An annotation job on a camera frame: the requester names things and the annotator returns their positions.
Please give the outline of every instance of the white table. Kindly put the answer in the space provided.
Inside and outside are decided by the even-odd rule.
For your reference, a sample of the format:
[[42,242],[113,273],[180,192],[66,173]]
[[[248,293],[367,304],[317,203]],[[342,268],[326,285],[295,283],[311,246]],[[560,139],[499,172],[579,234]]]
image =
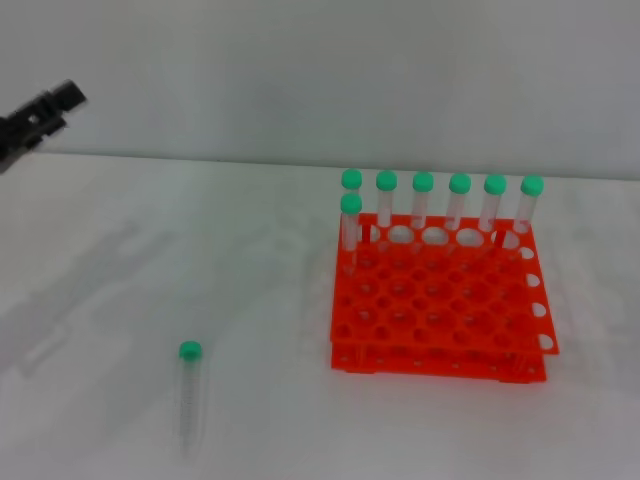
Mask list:
[[[547,181],[534,227],[562,353],[547,383],[511,385],[328,367],[339,177],[36,155],[0,178],[0,476],[637,479],[640,184]],[[210,389],[185,463],[171,419],[190,338]]]

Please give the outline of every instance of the white wall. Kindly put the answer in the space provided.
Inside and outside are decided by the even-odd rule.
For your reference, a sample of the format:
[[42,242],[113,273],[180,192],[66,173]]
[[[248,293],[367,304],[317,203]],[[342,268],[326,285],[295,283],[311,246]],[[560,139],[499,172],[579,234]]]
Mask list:
[[56,151],[640,178],[638,0],[4,0],[0,66]]

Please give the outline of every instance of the green cap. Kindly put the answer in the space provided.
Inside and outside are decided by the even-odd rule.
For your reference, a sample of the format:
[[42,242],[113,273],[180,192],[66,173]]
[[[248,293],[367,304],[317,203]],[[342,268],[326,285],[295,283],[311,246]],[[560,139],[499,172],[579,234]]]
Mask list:
[[350,168],[342,172],[342,186],[347,190],[357,190],[362,186],[362,173],[360,170]]
[[413,189],[416,192],[430,192],[433,190],[433,175],[427,172],[418,172],[413,176]]
[[522,179],[520,191],[530,197],[537,197],[544,190],[544,180],[537,175],[530,175]]
[[357,193],[345,193],[340,200],[340,210],[342,213],[353,215],[362,210],[362,200]]
[[484,191],[491,195],[502,195],[507,189],[507,179],[502,175],[487,175]]
[[398,178],[391,170],[383,170],[376,177],[376,187],[383,192],[395,190],[398,186]]
[[202,358],[202,346],[193,340],[183,342],[178,355],[185,362],[196,362]]
[[471,190],[471,177],[465,173],[456,173],[451,175],[451,180],[449,180],[449,190],[461,195],[469,193],[469,190]]

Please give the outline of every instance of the test tube rack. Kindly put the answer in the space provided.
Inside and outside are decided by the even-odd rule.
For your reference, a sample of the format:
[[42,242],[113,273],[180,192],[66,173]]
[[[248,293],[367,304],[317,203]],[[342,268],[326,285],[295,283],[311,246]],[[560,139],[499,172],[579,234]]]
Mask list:
[[355,252],[338,245],[331,366],[352,373],[413,373],[544,382],[558,354],[538,253],[529,228],[497,219],[492,233],[463,217],[411,227],[411,215],[359,215]]

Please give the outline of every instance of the test tube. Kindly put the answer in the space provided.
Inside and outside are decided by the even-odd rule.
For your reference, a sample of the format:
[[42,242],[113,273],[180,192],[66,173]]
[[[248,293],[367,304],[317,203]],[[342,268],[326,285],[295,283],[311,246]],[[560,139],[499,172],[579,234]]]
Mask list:
[[433,189],[433,175],[418,172],[413,176],[413,207],[411,209],[411,226],[424,228],[427,225],[427,206],[429,192]]
[[464,173],[451,175],[449,180],[449,206],[445,218],[444,228],[447,230],[457,230],[460,226],[460,218],[464,210],[464,198],[471,190],[471,178]]
[[362,173],[360,170],[350,168],[342,172],[342,186],[344,193],[359,193],[362,186]]
[[354,252],[358,246],[358,215],[362,200],[357,193],[345,193],[340,201],[342,210],[342,248]]
[[176,420],[174,428],[178,436],[182,458],[193,457],[202,438],[205,419],[205,385],[202,375],[202,346],[193,340],[183,342],[178,352],[180,361],[176,395]]
[[531,225],[533,211],[536,208],[538,196],[544,190],[544,180],[536,175],[524,177],[520,185],[520,203],[518,204],[518,213],[513,220],[513,230],[516,233],[527,233]]
[[500,199],[507,189],[507,180],[502,175],[487,175],[484,180],[484,200],[482,202],[482,210],[478,219],[478,228],[483,232],[492,232],[496,217],[498,216],[498,208],[500,207]]
[[390,170],[378,173],[376,187],[378,187],[378,226],[391,226],[391,212],[393,211],[393,191],[398,185],[396,174]]

